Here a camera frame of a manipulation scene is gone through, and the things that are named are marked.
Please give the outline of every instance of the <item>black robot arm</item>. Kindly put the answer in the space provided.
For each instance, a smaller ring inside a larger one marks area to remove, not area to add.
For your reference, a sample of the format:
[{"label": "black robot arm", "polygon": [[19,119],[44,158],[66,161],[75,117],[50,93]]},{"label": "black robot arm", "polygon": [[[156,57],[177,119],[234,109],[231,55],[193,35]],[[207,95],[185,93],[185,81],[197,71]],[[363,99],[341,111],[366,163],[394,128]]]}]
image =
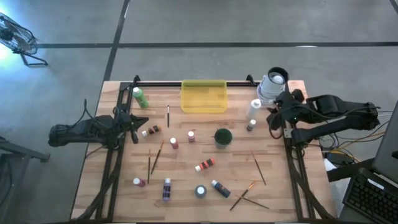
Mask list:
[{"label": "black robot arm", "polygon": [[302,103],[303,99],[300,90],[281,93],[275,101],[279,110],[270,110],[267,118],[270,129],[280,128],[282,121],[295,125],[299,121],[315,124],[345,118],[312,129],[294,128],[291,132],[293,146],[306,146],[313,139],[347,129],[372,130],[380,124],[373,103],[343,101],[333,95],[307,98],[306,104]]},{"label": "black robot arm", "polygon": [[71,142],[98,142],[104,147],[117,148],[122,133],[131,132],[134,144],[138,143],[136,131],[149,119],[132,114],[119,113],[116,119],[111,115],[97,116],[95,119],[79,121],[74,125],[58,124],[51,128],[49,145],[64,146]]}]

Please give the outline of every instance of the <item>green paint cup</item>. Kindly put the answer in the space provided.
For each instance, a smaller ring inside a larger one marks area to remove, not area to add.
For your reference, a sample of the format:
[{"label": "green paint cup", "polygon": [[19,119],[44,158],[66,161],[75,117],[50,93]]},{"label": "green paint cup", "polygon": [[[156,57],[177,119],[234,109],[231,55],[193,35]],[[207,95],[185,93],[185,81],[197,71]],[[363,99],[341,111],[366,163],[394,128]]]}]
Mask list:
[{"label": "green paint cup", "polygon": [[216,131],[214,139],[218,149],[225,149],[232,141],[232,133],[228,129],[221,128]]}]

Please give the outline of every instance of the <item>paint bottle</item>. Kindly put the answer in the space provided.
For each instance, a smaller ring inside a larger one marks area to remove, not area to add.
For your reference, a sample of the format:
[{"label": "paint bottle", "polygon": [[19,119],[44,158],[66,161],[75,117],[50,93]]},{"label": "paint bottle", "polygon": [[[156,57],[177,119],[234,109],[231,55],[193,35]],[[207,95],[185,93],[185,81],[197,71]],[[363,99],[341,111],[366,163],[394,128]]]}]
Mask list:
[{"label": "paint bottle", "polygon": [[140,186],[140,187],[145,187],[145,181],[140,179],[140,178],[134,178],[134,180],[132,180],[132,183],[134,185]]},{"label": "paint bottle", "polygon": [[144,92],[140,88],[138,88],[138,87],[133,88],[132,95],[135,97],[135,99],[137,100],[137,102],[141,108],[148,107],[148,101],[144,96]]},{"label": "paint bottle", "polygon": [[170,143],[171,143],[173,149],[178,149],[178,142],[177,142],[176,138],[170,138]]},{"label": "paint bottle", "polygon": [[143,136],[148,136],[148,135],[151,135],[151,134],[155,134],[156,132],[159,132],[161,130],[162,129],[160,128],[160,125],[155,125],[155,126],[153,126],[151,128],[148,128],[146,131],[143,131],[142,135]]},{"label": "paint bottle", "polygon": [[197,172],[207,169],[208,167],[211,167],[212,165],[214,165],[214,159],[208,159],[206,161],[203,161],[199,166],[195,166],[195,170],[197,170]]},{"label": "paint bottle", "polygon": [[171,179],[166,178],[164,180],[164,186],[163,186],[163,201],[167,202],[170,200],[170,193],[171,193]]},{"label": "paint bottle", "polygon": [[204,198],[206,196],[207,189],[203,185],[198,185],[198,187],[195,188],[195,195],[198,198]]},{"label": "paint bottle", "polygon": [[255,120],[255,119],[251,119],[251,120],[249,121],[248,126],[246,127],[247,131],[253,130],[253,128],[255,127],[255,125],[256,125],[256,120]]},{"label": "paint bottle", "polygon": [[224,197],[228,198],[231,192],[227,190],[222,184],[217,182],[216,180],[211,181],[212,186],[221,193]]},{"label": "paint bottle", "polygon": [[194,142],[195,141],[195,133],[193,131],[188,132],[188,142]]},{"label": "paint bottle", "polygon": [[252,100],[246,113],[247,119],[254,119],[257,111],[261,107],[261,101],[259,99]]}]

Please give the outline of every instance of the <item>paintbrush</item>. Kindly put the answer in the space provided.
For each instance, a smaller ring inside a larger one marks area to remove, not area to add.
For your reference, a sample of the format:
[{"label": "paintbrush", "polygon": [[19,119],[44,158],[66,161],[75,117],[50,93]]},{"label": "paintbrush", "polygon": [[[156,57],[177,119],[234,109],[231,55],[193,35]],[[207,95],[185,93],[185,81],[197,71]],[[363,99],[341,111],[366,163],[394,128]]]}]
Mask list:
[{"label": "paintbrush", "polygon": [[[250,188],[253,187],[253,185],[254,185],[255,183],[256,183],[256,181],[253,181],[253,183],[251,183],[251,185],[243,192],[243,194],[241,195],[241,197],[245,196],[245,195],[249,192]],[[235,207],[240,201],[241,201],[241,198],[239,198],[239,199],[235,202],[235,204],[232,205],[230,211],[232,211],[232,209],[234,209],[234,207]]]},{"label": "paintbrush", "polygon": [[253,151],[251,151],[251,155],[253,156],[254,162],[256,162],[256,165],[257,165],[257,168],[259,169],[259,172],[260,172],[262,181],[264,182],[264,185],[266,186],[266,185],[267,185],[267,184],[266,184],[266,180],[264,180],[264,177],[262,176],[262,172],[261,172],[261,170],[260,170],[259,163],[257,162],[257,159],[254,157]]},{"label": "paintbrush", "polygon": [[154,166],[152,167],[152,170],[151,170],[151,172],[150,172],[151,175],[152,175],[152,173],[154,172],[157,159],[159,158],[160,152],[161,152],[161,150],[162,150],[162,148],[163,148],[163,144],[164,144],[164,140],[162,141],[162,144],[160,145],[159,151],[157,151],[157,155],[156,155],[156,159],[155,159],[155,162],[154,162]]},{"label": "paintbrush", "polygon": [[250,199],[248,199],[248,198],[241,197],[241,196],[239,196],[239,195],[236,195],[236,196],[239,197],[239,198],[241,198],[241,199],[243,199],[243,200],[247,200],[248,202],[251,202],[251,203],[253,203],[253,204],[259,205],[259,206],[261,206],[261,207],[263,207],[263,208],[269,209],[269,207],[267,207],[267,206],[265,206],[265,205],[261,205],[260,203],[254,202],[254,201],[252,201],[252,200],[250,200]]},{"label": "paintbrush", "polygon": [[148,184],[149,184],[149,171],[150,171],[150,149],[148,154]]},{"label": "paintbrush", "polygon": [[167,105],[167,127],[170,126],[170,105]]}]

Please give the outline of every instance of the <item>green paint bottle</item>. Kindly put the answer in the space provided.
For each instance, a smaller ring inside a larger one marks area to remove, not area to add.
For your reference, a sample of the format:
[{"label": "green paint bottle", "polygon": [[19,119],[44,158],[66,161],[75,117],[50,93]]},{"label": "green paint bottle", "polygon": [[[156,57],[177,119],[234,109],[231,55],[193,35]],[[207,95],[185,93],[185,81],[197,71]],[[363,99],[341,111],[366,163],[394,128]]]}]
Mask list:
[{"label": "green paint bottle", "polygon": [[144,96],[144,92],[140,88],[138,88],[138,87],[133,88],[132,95],[135,97],[135,99],[137,100],[137,102],[141,108],[148,107],[148,101]]}]

